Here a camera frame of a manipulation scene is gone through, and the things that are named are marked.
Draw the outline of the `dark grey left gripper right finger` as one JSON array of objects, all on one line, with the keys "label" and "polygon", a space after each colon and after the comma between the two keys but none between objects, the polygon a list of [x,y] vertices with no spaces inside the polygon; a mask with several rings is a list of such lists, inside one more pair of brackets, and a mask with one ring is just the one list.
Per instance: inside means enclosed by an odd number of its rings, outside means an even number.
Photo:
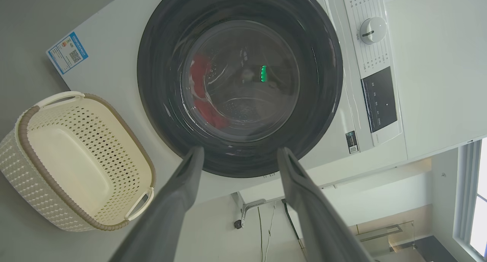
[{"label": "dark grey left gripper right finger", "polygon": [[372,262],[292,151],[279,148],[277,158],[285,198],[298,213],[309,261]]}]

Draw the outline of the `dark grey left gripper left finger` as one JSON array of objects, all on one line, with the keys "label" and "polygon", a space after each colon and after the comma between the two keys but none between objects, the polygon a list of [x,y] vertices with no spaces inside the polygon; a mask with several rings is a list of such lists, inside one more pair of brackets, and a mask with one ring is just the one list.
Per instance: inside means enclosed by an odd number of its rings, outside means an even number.
[{"label": "dark grey left gripper left finger", "polygon": [[111,257],[112,262],[172,262],[186,212],[199,189],[205,150],[191,148]]}]

